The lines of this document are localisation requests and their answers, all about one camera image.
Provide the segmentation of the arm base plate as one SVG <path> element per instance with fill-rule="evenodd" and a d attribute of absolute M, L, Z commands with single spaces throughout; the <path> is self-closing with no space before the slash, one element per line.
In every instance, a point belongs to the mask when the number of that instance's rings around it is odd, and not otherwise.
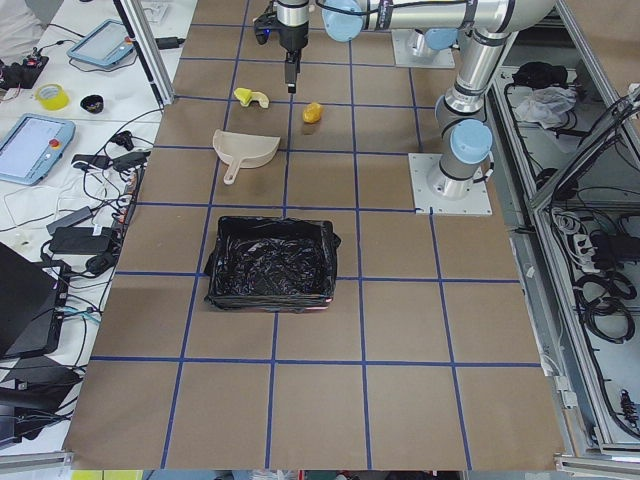
<path fill-rule="evenodd" d="M 458 31 L 452 28 L 396 29 L 392 31 L 395 65 L 406 68 L 453 69 L 452 46 Z"/>
<path fill-rule="evenodd" d="M 409 172 L 414 212 L 421 215 L 491 216 L 490 198 L 478 167 L 467 180 L 453 180 L 440 169 L 441 154 L 410 153 Z"/>

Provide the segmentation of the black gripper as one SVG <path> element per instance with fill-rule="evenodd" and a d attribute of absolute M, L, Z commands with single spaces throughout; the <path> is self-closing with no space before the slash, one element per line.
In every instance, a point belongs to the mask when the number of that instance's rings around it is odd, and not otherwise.
<path fill-rule="evenodd" d="M 307 46 L 307 23 L 290 26 L 278 21 L 277 26 L 279 28 L 279 44 L 287 52 L 285 59 L 285 84 L 288 93 L 293 94 L 297 92 L 301 52 Z"/>

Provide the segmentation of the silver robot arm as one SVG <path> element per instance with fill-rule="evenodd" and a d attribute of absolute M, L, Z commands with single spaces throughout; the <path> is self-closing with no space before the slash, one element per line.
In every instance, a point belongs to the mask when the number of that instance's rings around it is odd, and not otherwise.
<path fill-rule="evenodd" d="M 284 79 L 287 90 L 297 90 L 302 51 L 308 45 L 310 13 L 321 11 L 323 27 L 337 42 L 350 42 L 366 30 L 399 28 L 460 28 L 471 24 L 478 10 L 476 1 L 271 1 L 262 14 L 257 35 L 273 32 L 285 49 Z"/>
<path fill-rule="evenodd" d="M 479 113 L 512 38 L 522 29 L 516 10 L 515 1 L 470 1 L 465 9 L 462 65 L 436 107 L 445 150 L 427 176 L 431 189 L 444 199 L 465 198 L 490 157 L 493 135 Z"/>

